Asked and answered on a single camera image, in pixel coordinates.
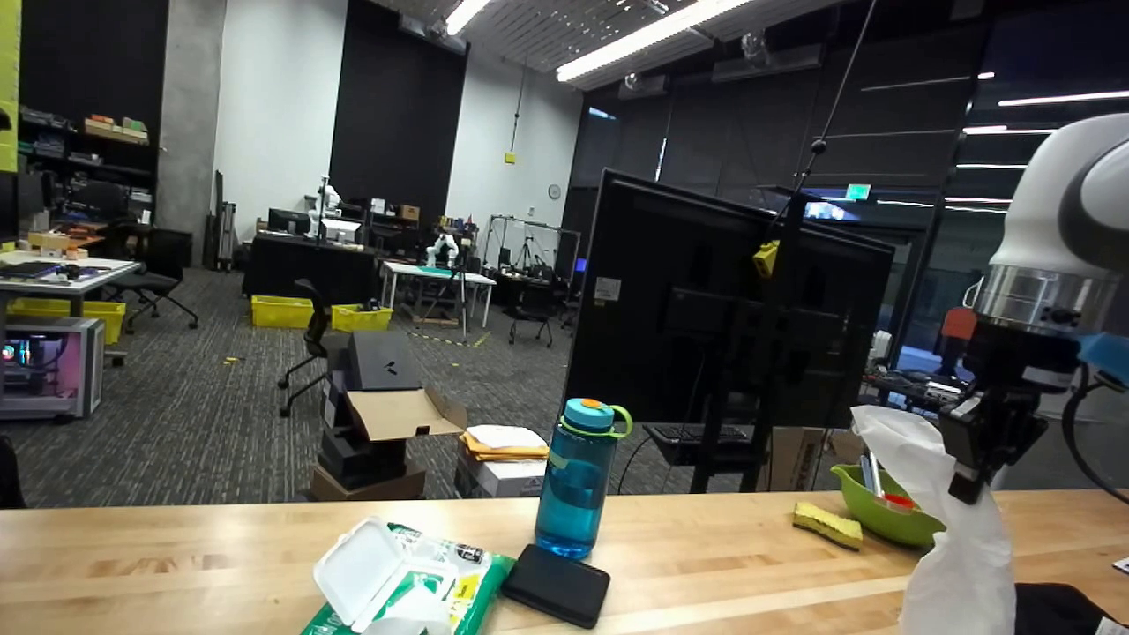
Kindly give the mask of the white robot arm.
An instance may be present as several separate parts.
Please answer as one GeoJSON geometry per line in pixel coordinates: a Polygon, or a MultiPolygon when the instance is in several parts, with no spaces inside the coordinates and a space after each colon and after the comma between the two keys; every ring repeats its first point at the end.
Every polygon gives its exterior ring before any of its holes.
{"type": "Polygon", "coordinates": [[[998,251],[975,294],[962,367],[975,382],[942,411],[955,460],[949,494],[975,503],[1001,465],[1042,438],[1044,393],[1067,393],[1067,447],[1091,482],[1116,494],[1075,447],[1075,411],[1121,388],[1129,351],[1102,329],[1129,274],[1129,112],[1074,119],[1031,157],[998,251]]]}

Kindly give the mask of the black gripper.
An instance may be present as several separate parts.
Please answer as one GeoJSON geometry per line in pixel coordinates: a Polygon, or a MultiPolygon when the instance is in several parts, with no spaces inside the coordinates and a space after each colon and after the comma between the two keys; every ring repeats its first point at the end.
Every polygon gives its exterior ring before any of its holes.
{"type": "Polygon", "coordinates": [[[1044,433],[1042,394],[1068,388],[1075,355],[1067,333],[976,320],[962,351],[975,382],[937,415],[955,501],[975,503],[1044,433]]]}

